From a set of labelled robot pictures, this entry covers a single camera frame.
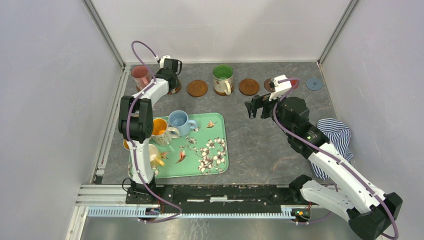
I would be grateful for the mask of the dark wooden coaster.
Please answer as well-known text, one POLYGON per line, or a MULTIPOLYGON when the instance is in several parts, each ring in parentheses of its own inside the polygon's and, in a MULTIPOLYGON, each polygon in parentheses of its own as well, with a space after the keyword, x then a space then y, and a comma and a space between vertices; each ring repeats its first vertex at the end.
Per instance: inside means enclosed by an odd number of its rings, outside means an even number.
POLYGON ((275 85, 272 78, 268 78, 264 82, 264 88, 269 92, 275 92, 275 85))

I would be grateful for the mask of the green interior floral mug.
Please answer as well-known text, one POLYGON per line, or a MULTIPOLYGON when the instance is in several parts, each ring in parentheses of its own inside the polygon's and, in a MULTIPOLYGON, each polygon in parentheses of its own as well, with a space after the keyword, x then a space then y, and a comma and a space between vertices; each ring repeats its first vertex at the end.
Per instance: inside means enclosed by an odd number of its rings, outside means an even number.
POLYGON ((216 65, 212 70, 213 88, 218 92, 224 92, 230 95, 231 85, 233 84, 234 70, 227 64, 216 65))

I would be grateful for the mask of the light blue mug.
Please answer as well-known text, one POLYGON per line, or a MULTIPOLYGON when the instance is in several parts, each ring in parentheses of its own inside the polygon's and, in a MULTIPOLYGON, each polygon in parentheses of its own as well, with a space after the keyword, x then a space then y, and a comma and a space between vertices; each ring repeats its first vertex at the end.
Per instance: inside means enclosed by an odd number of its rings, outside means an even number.
POLYGON ((191 130, 198 128, 198 123, 190 119, 183 110, 175 110, 168 116, 169 124, 179 130, 180 136, 186 136, 191 130))

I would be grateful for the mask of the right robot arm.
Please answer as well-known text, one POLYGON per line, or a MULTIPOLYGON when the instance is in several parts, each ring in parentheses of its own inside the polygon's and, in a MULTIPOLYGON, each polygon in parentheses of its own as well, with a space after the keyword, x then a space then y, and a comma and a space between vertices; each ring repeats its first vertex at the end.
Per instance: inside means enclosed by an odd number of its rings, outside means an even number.
POLYGON ((396 219, 403 204, 401 197, 376 187, 343 158, 329 138, 310 123, 310 111, 303 99, 255 95, 244 104, 250 119, 261 109, 260 117, 271 118, 287 135, 293 150, 323 169, 341 188, 340 192, 331 190, 301 175, 289 184, 288 196, 293 203, 306 201, 326 208, 347 221, 362 240, 380 236, 390 240, 399 238, 396 219))

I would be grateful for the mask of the orange interior mug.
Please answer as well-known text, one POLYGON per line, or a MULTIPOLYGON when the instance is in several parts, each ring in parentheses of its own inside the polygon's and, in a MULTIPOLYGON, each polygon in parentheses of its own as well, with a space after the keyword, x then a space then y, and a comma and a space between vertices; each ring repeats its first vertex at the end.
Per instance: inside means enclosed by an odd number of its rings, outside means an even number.
POLYGON ((168 123, 163 118, 155 118, 153 120, 153 130, 151 138, 156 145, 164 147, 169 145, 173 139, 180 137, 180 131, 172 126, 168 126, 168 123))

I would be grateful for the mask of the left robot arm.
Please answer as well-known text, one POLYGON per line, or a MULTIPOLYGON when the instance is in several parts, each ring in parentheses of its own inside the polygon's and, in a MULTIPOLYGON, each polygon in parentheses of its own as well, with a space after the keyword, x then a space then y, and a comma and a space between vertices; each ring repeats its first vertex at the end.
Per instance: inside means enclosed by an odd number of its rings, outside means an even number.
POLYGON ((152 74, 152 80, 140 92, 120 99, 118 129, 131 152, 132 177, 128 191, 138 193, 145 204, 157 198, 155 177, 150 164, 149 142, 154 129, 153 105, 169 92, 181 88, 178 75, 182 62, 164 56, 159 60, 160 69, 152 74))

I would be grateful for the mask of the blue round coaster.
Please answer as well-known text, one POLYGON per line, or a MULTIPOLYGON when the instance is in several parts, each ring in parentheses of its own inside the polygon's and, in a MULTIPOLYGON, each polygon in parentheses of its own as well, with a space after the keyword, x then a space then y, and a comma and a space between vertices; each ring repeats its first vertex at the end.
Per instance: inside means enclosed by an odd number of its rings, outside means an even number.
POLYGON ((311 91, 318 91, 322 89, 323 81, 317 77, 312 77, 306 81, 305 85, 311 91))

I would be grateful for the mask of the pink mug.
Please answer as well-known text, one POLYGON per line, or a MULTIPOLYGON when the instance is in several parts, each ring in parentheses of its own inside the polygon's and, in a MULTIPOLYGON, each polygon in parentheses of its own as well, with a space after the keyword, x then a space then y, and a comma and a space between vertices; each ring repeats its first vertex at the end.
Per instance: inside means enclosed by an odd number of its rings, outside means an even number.
POLYGON ((144 65, 136 65, 130 71, 138 92, 143 90, 153 80, 153 74, 144 65))

